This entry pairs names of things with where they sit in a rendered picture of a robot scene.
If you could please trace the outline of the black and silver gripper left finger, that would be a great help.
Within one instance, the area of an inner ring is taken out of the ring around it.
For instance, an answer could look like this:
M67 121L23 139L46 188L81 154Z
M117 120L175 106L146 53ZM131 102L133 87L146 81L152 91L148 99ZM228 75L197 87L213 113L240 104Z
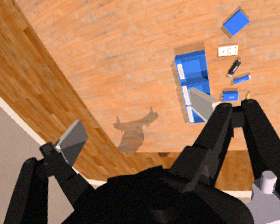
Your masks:
M108 199L72 168L87 139L81 119L76 120L54 145L39 148L43 159L23 163L3 224L48 224L48 177L53 175L83 224L116 224Z

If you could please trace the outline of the blue aa battery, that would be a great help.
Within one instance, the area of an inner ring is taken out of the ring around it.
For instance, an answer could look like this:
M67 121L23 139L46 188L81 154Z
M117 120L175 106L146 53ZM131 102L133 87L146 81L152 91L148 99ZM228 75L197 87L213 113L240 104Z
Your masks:
M250 75L246 75L246 76L234 79L233 82L234 82L234 84L237 84L237 83L249 80L249 79L251 79L251 76Z

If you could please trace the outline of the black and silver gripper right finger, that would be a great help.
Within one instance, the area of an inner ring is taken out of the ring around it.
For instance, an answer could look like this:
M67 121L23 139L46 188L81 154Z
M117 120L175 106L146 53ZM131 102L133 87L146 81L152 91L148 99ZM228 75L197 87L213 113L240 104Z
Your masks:
M146 194L153 219L163 224L175 221L198 180L215 187L234 128L242 127L255 180L251 201L245 205L254 224L280 224L280 138L257 100L245 99L232 107L194 87L188 92L191 109L206 124Z

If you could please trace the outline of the white domino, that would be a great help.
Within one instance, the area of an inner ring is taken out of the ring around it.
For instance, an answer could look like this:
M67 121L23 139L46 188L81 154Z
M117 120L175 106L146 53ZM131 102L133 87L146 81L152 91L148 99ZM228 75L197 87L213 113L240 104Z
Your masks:
M218 47L218 56L236 55L237 52L238 52L238 45Z

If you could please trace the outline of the blue three-compartment bin rack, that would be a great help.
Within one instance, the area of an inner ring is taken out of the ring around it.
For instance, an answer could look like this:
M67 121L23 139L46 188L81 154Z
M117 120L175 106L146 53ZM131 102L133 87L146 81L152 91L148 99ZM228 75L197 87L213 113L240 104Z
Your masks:
M188 89L194 87L211 96L205 59L205 49L175 56L175 64L190 124L205 123L205 121L191 109L188 95Z

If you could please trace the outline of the black aa battery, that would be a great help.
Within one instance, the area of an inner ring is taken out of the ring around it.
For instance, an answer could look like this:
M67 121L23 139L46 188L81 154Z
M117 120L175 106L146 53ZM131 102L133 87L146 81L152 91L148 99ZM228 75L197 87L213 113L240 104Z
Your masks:
M241 64L241 61L237 60L235 62L235 64L233 65L233 67L230 69L228 75L232 76L234 74L234 72L237 70L237 68L239 67L240 64Z

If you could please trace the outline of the blue nine-volt battery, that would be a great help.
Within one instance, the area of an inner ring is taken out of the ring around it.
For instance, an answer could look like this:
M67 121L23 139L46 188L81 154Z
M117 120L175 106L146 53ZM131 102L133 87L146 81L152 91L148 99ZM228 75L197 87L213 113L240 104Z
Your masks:
M238 91L223 91L222 99L223 101L238 101Z

